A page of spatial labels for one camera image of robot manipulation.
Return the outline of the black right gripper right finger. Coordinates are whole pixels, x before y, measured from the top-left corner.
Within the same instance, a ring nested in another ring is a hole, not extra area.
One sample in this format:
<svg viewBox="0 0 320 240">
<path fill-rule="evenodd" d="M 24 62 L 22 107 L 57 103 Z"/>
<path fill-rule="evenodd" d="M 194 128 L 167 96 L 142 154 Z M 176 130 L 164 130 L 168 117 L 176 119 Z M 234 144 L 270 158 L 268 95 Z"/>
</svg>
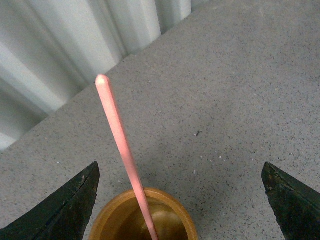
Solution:
<svg viewBox="0 0 320 240">
<path fill-rule="evenodd" d="M 286 240 L 320 238 L 320 193 L 265 162 L 261 172 L 268 202 Z"/>
</svg>

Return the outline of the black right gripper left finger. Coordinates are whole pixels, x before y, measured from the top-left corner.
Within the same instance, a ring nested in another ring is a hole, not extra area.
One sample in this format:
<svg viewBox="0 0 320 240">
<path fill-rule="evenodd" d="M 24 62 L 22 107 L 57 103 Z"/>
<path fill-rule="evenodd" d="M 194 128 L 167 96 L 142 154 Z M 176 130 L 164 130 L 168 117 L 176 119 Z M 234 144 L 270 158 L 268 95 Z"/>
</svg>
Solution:
<svg viewBox="0 0 320 240">
<path fill-rule="evenodd" d="M 81 240 L 100 180 L 95 161 L 32 210 L 0 230 L 2 240 Z"/>
</svg>

